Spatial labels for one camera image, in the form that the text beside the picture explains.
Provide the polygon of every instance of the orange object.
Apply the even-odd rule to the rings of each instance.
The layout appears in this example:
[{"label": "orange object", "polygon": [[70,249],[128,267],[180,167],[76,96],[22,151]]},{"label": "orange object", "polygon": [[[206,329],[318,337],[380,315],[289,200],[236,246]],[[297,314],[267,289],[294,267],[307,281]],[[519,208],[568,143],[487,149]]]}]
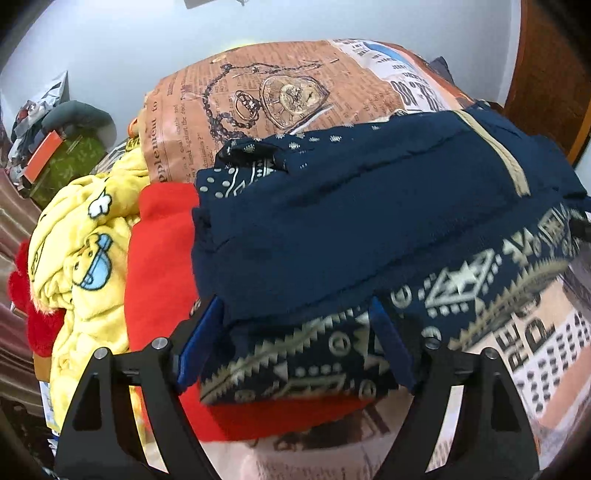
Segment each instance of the orange object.
[{"label": "orange object", "polygon": [[31,183],[35,182],[43,167],[45,167],[62,142],[63,140],[55,130],[47,134],[43,142],[35,150],[25,169],[25,177],[28,181]]},{"label": "orange object", "polygon": [[134,118],[129,125],[127,126],[127,134],[130,138],[135,138],[138,136],[138,119]]}]

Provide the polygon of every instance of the folded cloth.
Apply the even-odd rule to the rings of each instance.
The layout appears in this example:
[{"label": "folded cloth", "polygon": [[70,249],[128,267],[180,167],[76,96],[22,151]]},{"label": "folded cloth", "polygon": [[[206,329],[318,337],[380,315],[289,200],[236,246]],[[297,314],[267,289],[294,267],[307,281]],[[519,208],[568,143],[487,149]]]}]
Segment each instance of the folded cloth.
[{"label": "folded cloth", "polygon": [[413,388],[421,334],[469,348],[567,268],[586,195],[481,104],[231,141],[196,185],[193,273],[224,304],[211,404]]},{"label": "folded cloth", "polygon": [[39,357],[50,357],[57,333],[64,325],[64,309],[52,313],[39,312],[31,301],[27,259],[29,240],[18,248],[15,265],[17,270],[8,277],[8,295],[16,307],[27,314],[27,340],[31,350]]},{"label": "folded cloth", "polygon": [[[134,226],[129,241],[124,304],[132,351],[156,337],[169,336],[188,318],[198,298],[190,262],[191,208],[198,205],[193,185],[183,183],[152,184],[139,196],[142,221]],[[180,401],[197,438],[204,442],[299,432],[368,404],[356,397],[325,397],[207,406],[199,401],[199,385],[190,387]]]},{"label": "folded cloth", "polygon": [[[33,302],[42,312],[66,309],[50,378],[59,428],[94,350],[128,349],[123,309],[127,249],[131,227],[139,220],[138,196],[148,183],[141,150],[132,150],[109,174],[82,177],[62,188],[41,213],[31,237]],[[135,393],[132,402],[141,422]]]}]

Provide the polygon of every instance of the white wall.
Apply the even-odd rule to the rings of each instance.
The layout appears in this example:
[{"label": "white wall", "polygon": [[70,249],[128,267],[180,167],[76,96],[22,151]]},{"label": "white wall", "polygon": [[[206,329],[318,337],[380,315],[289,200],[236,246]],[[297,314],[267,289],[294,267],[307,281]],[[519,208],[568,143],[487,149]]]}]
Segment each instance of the white wall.
[{"label": "white wall", "polygon": [[517,60],[517,51],[519,49],[519,34],[521,33],[521,0],[511,0],[511,23],[509,25],[509,38],[507,45],[507,59],[505,63],[505,72],[499,88],[498,102],[505,106],[511,81],[513,80],[513,71]]},{"label": "white wall", "polygon": [[187,9],[183,0],[54,0],[9,58],[0,90],[15,112],[67,69],[70,98],[108,111],[123,139],[144,93],[190,63],[241,43],[357,37],[427,60],[444,55],[466,93],[503,103],[515,1],[215,0]]},{"label": "white wall", "polygon": [[579,176],[579,180],[583,184],[583,187],[587,189],[587,192],[591,194],[591,142],[585,148],[583,155],[577,164],[577,167],[574,169],[577,175]]}]

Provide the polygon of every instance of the red fuzzy fabric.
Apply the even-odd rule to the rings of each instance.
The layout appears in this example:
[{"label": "red fuzzy fabric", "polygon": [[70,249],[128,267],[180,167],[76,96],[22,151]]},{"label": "red fuzzy fabric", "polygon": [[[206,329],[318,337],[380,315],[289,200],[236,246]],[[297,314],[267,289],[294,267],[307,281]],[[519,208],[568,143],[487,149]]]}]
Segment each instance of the red fuzzy fabric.
[{"label": "red fuzzy fabric", "polygon": [[27,314],[27,339],[31,350],[39,356],[51,356],[61,326],[64,325],[65,310],[52,314],[38,312],[31,301],[27,259],[29,240],[21,243],[14,260],[17,270],[8,277],[8,295],[15,306]]}]

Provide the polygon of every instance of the tan stripe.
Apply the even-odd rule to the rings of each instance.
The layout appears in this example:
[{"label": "tan stripe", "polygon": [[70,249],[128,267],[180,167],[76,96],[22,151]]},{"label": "tan stripe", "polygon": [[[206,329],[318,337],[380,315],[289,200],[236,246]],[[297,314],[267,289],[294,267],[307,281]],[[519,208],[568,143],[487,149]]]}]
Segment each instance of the tan stripe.
[{"label": "tan stripe", "polygon": [[484,127],[479,124],[476,119],[464,110],[454,110],[457,116],[464,120],[478,135],[480,135],[492,148],[495,150],[497,155],[500,156],[501,160],[505,164],[513,185],[515,185],[515,191],[517,195],[523,197],[523,195],[530,195],[530,186],[525,178],[525,173],[519,165],[519,162],[511,154],[509,150],[505,148],[496,138],[494,138]]},{"label": "tan stripe", "polygon": [[579,392],[591,376],[591,347],[586,346],[579,353],[577,361],[564,373],[560,385],[548,402],[546,411],[539,422],[544,427],[555,429],[560,420],[574,404]]}]

